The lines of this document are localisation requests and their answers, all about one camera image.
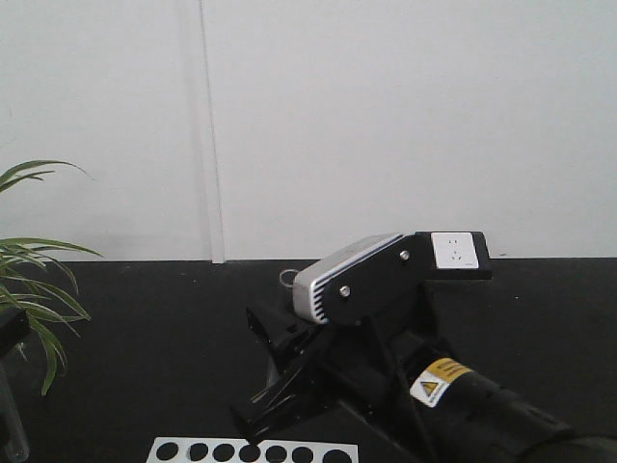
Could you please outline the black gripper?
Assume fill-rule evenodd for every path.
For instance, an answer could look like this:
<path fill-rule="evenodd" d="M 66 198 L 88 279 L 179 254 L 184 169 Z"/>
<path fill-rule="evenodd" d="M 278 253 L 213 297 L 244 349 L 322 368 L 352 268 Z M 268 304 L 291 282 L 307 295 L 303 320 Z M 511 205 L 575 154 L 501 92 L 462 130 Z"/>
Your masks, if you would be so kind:
<path fill-rule="evenodd" d="M 426 286 L 403 294 L 351 326 L 307 325 L 290 303 L 246 309 L 250 330 L 280 377 L 229 407 L 246 440 L 265 440 L 337 405 L 378 429 L 458 429 L 463 385 L 441 377 L 455 362 Z"/>

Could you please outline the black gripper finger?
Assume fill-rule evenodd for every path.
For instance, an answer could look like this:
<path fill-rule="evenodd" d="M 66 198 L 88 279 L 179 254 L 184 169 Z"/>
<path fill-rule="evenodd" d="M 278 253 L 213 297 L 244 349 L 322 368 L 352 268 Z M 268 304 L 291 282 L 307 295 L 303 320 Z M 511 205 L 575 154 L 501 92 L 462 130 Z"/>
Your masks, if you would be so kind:
<path fill-rule="evenodd" d="M 3 309 L 0 315 L 0 357 L 3 358 L 11 349 L 28 335 L 28 316 L 18 308 Z"/>

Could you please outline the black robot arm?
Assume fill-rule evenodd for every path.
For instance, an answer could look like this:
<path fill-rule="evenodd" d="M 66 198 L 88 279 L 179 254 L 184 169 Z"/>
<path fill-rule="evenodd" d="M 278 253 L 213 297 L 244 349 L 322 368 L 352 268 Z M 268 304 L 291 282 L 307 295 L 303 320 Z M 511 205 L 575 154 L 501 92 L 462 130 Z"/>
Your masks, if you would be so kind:
<path fill-rule="evenodd" d="M 246 311 L 276 378 L 231 407 L 257 444 L 343 407 L 416 462 L 612 462 L 616 440 L 587 435 L 462 365 L 440 336 L 424 286 L 348 326 L 291 306 Z"/>

